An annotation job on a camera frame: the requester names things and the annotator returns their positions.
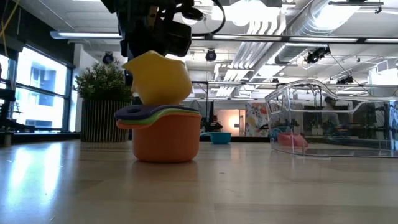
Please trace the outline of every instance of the security camera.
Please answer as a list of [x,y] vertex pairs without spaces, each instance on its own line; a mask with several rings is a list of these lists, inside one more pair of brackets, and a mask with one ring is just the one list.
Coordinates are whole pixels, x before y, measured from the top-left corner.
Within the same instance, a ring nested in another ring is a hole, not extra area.
[[206,61],[214,62],[217,58],[217,54],[214,49],[209,49],[206,54]]
[[109,65],[113,62],[113,53],[112,52],[105,52],[104,58],[102,58],[102,62],[105,65]]

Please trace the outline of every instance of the potted plant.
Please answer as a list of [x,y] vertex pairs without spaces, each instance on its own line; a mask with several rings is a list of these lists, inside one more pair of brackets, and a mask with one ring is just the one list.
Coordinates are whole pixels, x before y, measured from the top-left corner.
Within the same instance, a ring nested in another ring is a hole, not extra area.
[[131,104],[132,93],[124,83],[119,63],[96,63],[76,76],[75,90],[83,98],[81,141],[122,142],[128,130],[116,127],[114,113]]

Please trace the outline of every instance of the ceiling light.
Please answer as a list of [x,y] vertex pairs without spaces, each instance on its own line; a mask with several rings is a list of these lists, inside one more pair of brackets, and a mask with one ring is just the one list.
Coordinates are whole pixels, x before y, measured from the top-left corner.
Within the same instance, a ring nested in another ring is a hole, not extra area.
[[365,43],[398,43],[397,38],[368,38],[365,40]]
[[240,85],[241,82],[208,82],[209,84]]
[[286,46],[292,46],[292,47],[327,47],[328,44],[286,43]]
[[121,39],[118,33],[85,33],[85,32],[57,32],[51,31],[54,39]]
[[254,98],[231,98],[230,100],[258,100]]
[[228,34],[216,34],[213,36],[213,40],[238,40],[238,41],[269,41],[269,42],[277,42],[280,41],[282,37],[271,36],[271,35],[228,35]]
[[276,83],[246,83],[247,85],[276,85]]
[[290,41],[294,42],[321,42],[321,43],[333,43],[333,42],[349,42],[355,43],[358,38],[347,38],[347,37],[291,37]]
[[384,2],[380,1],[369,1],[365,2],[365,0],[348,0],[348,1],[330,1],[330,6],[383,6]]
[[205,37],[192,37],[191,39],[192,40],[204,40]]
[[184,56],[184,57],[178,57],[176,55],[167,54],[165,57],[169,58],[169,59],[173,59],[173,60],[180,60],[180,61],[183,61],[183,62],[195,60],[193,58],[192,54],[186,54],[186,56]]

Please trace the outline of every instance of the blue bowl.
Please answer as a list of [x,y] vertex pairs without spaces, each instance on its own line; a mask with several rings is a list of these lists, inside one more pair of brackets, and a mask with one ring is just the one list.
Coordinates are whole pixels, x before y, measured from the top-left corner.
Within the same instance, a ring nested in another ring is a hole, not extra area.
[[229,144],[231,142],[231,133],[201,133],[201,136],[210,135],[213,144]]

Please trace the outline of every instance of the green plant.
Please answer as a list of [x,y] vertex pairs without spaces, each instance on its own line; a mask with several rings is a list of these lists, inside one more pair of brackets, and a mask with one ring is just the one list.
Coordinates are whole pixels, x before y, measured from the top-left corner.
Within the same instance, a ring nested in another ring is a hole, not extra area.
[[124,83],[124,73],[119,62],[109,65],[95,63],[76,76],[77,87],[73,87],[85,100],[114,100],[131,102],[132,92]]

